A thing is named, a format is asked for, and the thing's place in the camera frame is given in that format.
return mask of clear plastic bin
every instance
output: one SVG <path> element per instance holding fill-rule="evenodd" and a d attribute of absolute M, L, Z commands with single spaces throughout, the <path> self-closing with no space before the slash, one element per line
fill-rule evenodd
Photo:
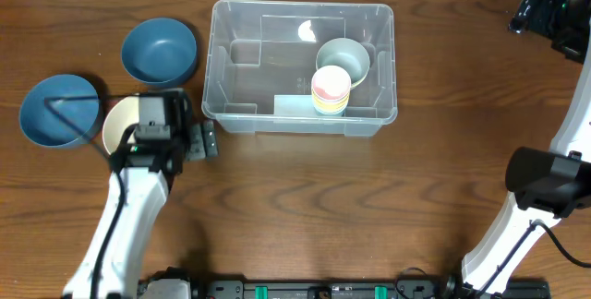
<path fill-rule="evenodd" d="M 371 67 L 343 117 L 310 111 L 316 54 L 346 37 Z M 221 0 L 213 7 L 203 112 L 231 133 L 333 133 L 371 137 L 394 121 L 394 15 L 381 4 Z"/>

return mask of cable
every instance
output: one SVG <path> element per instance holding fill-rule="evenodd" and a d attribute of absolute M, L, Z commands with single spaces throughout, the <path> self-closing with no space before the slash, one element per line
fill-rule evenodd
<path fill-rule="evenodd" d="M 591 263 L 580 261 L 574 258 L 572 255 L 570 255 L 569 252 L 567 252 L 566 249 L 564 249 L 561 242 L 558 241 L 556 235 L 554 235 L 551 229 L 546 224 L 544 224 L 543 221 L 534 221 L 533 224 L 541 226 L 542 229 L 546 231 L 546 233 L 548 234 L 556 248 L 558 248 L 558 250 L 562 253 L 564 257 L 566 257 L 567 260 L 571 261 L 574 265 L 579 266 L 581 268 L 591 268 Z"/>
<path fill-rule="evenodd" d="M 427 276 L 427 273 L 426 273 L 425 271 L 423 271 L 423 269 L 421 269 L 421 268 L 417 268 L 417 267 L 410 267 L 410 268 L 406 268 L 406 269 L 402 270 L 402 271 L 400 272 L 400 274 L 398 274 L 398 277 L 396 278 L 396 281 L 394 281 L 394 289 L 396 290 L 396 292 L 398 292 L 398 294 L 400 294 L 400 295 L 403 297 L 403 299 L 410 299 L 410 298 L 409 298 L 409 297 L 407 297 L 407 296 L 404 294 L 404 291 L 401 291 L 401 290 L 398 288 L 398 281 L 400 280 L 400 277 L 401 277 L 401 276 L 404 276 L 404 275 L 405 275 L 405 273 L 408 273 L 409 271 L 418 271 L 418 272 L 422 273 L 423 275 Z M 424 297 L 423 297 L 423 299 L 431 299 L 431 298 L 435 298 L 435 293 L 432 293 L 431 295 L 428 295 L 428 296 L 424 296 Z"/>
<path fill-rule="evenodd" d="M 521 238 L 519 238 L 519 240 L 517 241 L 517 244 L 515 244 L 515 246 L 511 249 L 511 251 L 509 252 L 509 255 L 507 255 L 507 257 L 502 261 L 502 263 L 499 266 L 497 266 L 497 270 L 488 279 L 485 286 L 476 294 L 476 296 L 475 296 L 476 299 L 480 298 L 488 290 L 490 285 L 501 274 L 502 270 L 505 269 L 505 267 L 507 267 L 507 264 L 509 264 L 509 261 L 511 261 L 511 259 L 513 258 L 515 253 L 517 253 L 517 250 L 524 243 L 525 239 L 527 239 L 529 234 L 531 234 L 535 229 L 536 229 L 536 225 L 534 223 L 531 223 L 527 227 L 527 230 L 525 230 L 525 233 L 521 236 Z"/>
<path fill-rule="evenodd" d="M 109 155 L 104 150 L 102 150 L 101 147 L 99 147 L 94 141 L 92 141 L 92 139 L 90 137 L 88 137 L 85 132 L 83 132 L 80 128 L 78 128 L 76 125 L 74 125 L 71 121 L 69 121 L 67 118 L 65 118 L 63 115 L 61 115 L 51 104 L 51 102 L 56 102 L 56 101 L 85 101 L 85 100 L 93 100 L 93 99 L 97 100 L 97 101 L 99 100 L 98 97 L 96 97 L 96 96 L 92 96 L 92 98 L 90 98 L 90 96 L 59 97 L 59 98 L 45 99 L 43 103 L 45 105 L 45 108 L 50 113 L 52 113 L 63 124 L 65 124 L 70 129 L 75 131 L 82 138 L 84 138 L 87 142 L 89 142 L 99 152 L 99 154 L 101 156 L 103 156 L 103 158 L 107 161 L 107 164 L 109 164 L 109 168 L 111 169 L 111 172 L 115 173 L 115 176 L 117 177 L 117 182 L 119 183 L 119 202 L 117 203 L 117 207 L 115 209 L 115 214 L 113 216 L 113 219 L 111 220 L 111 224 L 109 225 L 109 229 L 107 230 L 107 233 L 104 236 L 103 243 L 101 244 L 101 248 L 99 249 L 99 253 L 97 254 L 97 257 L 96 257 L 96 261 L 94 262 L 94 268 L 92 269 L 92 278 L 90 281 L 90 299 L 97 299 L 98 293 L 99 293 L 99 282 L 101 281 L 101 270 L 103 269 L 104 254 L 106 253 L 107 247 L 109 246 L 109 242 L 111 241 L 111 237 L 113 236 L 113 232 L 115 231 L 115 227 L 117 225 L 117 222 L 119 221 L 119 217 L 121 216 L 121 212 L 123 211 L 123 207 L 126 204 L 127 192 L 126 192 L 125 186 L 123 184 L 123 180 L 121 179 L 121 175 L 119 174 L 118 171 L 114 171 L 114 169 L 111 167 L 111 164 L 109 163 Z"/>
<path fill-rule="evenodd" d="M 515 253 L 517 252 L 519 247 L 521 247 L 521 245 L 524 243 L 525 239 L 527 239 L 529 234 L 531 234 L 536 229 L 537 226 L 542 227 L 542 229 L 544 229 L 544 231 L 546 231 L 546 233 L 548 234 L 548 236 L 550 237 L 550 239 L 552 240 L 552 242 L 554 243 L 556 248 L 558 248 L 558 250 L 561 252 L 561 254 L 564 257 L 566 257 L 566 259 L 571 261 L 576 266 L 579 266 L 582 268 L 591 268 L 591 263 L 582 262 L 582 261 L 574 258 L 572 255 L 570 255 L 569 252 L 567 252 L 566 249 L 564 249 L 564 247 L 562 246 L 561 242 L 558 240 L 556 235 L 554 235 L 554 233 L 551 231 L 551 229 L 543 221 L 535 220 L 530 223 L 527 230 L 525 230 L 525 233 L 521 236 L 521 238 L 519 239 L 517 244 L 515 244 L 515 246 L 511 250 L 511 252 L 509 252 L 509 255 L 497 267 L 497 270 L 495 271 L 494 274 L 492 274 L 490 279 L 488 279 L 485 286 L 476 294 L 476 296 L 475 296 L 476 299 L 480 298 L 487 291 L 488 287 L 490 287 L 490 285 L 497 279 L 497 276 L 499 276 L 501 274 L 502 270 L 505 269 L 505 267 L 507 266 L 509 261 L 513 258 L 513 256 L 515 255 Z"/>

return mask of bowl rim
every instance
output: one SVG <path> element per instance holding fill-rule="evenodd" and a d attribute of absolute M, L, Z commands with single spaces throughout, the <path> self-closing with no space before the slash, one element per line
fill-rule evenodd
<path fill-rule="evenodd" d="M 127 69 L 126 64 L 123 61 L 123 49 L 125 49 L 126 44 L 127 44 L 127 40 L 129 39 L 129 37 L 131 36 L 131 34 L 134 33 L 134 31 L 137 31 L 137 29 L 139 29 L 142 26 L 145 26 L 147 24 L 151 24 L 157 21 L 171 21 L 174 22 L 175 24 L 181 25 L 186 31 L 188 31 L 188 33 L 192 36 L 192 40 L 193 42 L 191 44 L 195 45 L 194 46 L 194 55 L 193 55 L 193 61 L 191 62 L 191 64 L 187 67 L 187 69 L 183 72 L 183 74 L 179 75 L 176 78 L 170 78 L 168 80 L 165 81 L 157 81 L 157 82 L 152 82 L 152 81 L 146 81 L 144 79 L 138 78 L 135 75 L 133 75 L 129 69 Z M 158 17 L 158 18 L 149 18 L 145 21 L 142 21 L 141 23 L 139 23 L 137 26 L 135 26 L 132 30 L 129 31 L 129 33 L 126 35 L 125 39 L 123 40 L 123 43 L 121 44 L 121 51 L 119 52 L 119 59 L 121 60 L 121 65 L 123 66 L 123 68 L 126 70 L 126 72 L 134 79 L 136 79 L 137 81 L 141 82 L 141 83 L 145 83 L 147 85 L 150 86 L 163 86 L 165 84 L 170 84 L 171 82 L 175 82 L 175 81 L 179 81 L 180 83 L 184 82 L 182 81 L 183 78 L 188 78 L 186 77 L 186 74 L 188 72 L 190 72 L 194 67 L 195 64 L 197 63 L 197 55 L 198 55 L 198 46 L 197 46 L 197 37 L 195 36 L 195 34 L 193 33 L 193 31 L 183 22 L 181 22 L 180 20 L 176 19 L 176 18 L 167 18 L 167 17 Z"/>

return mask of green connector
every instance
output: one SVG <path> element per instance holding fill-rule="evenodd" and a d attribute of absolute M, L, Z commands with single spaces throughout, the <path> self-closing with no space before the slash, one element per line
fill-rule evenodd
<path fill-rule="evenodd" d="M 388 299 L 388 288 L 385 286 L 376 286 L 375 299 Z"/>
<path fill-rule="evenodd" d="M 257 286 L 255 288 L 255 299 L 267 299 L 267 287 Z"/>

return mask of wood grain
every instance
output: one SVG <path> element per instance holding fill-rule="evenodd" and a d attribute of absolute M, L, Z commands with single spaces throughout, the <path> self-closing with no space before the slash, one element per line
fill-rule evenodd
<path fill-rule="evenodd" d="M 0 0 L 0 297 L 57 297 L 103 209 L 107 166 L 89 146 L 34 146 L 18 107 L 57 73 L 145 90 L 123 69 L 122 40 L 147 18 L 199 32 L 197 100 L 217 0 Z M 187 164 L 156 221 L 143 275 L 182 266 L 203 278 L 393 278 L 443 273 L 481 239 L 506 194 L 519 146 L 546 149 L 581 67 L 507 24 L 521 0 L 294 0 L 384 3 L 395 14 L 400 114 L 370 139 L 220 131 L 221 156 Z M 588 255 L 591 213 L 556 233 Z M 588 271 L 543 237 L 515 272 L 555 298 L 587 298 Z"/>

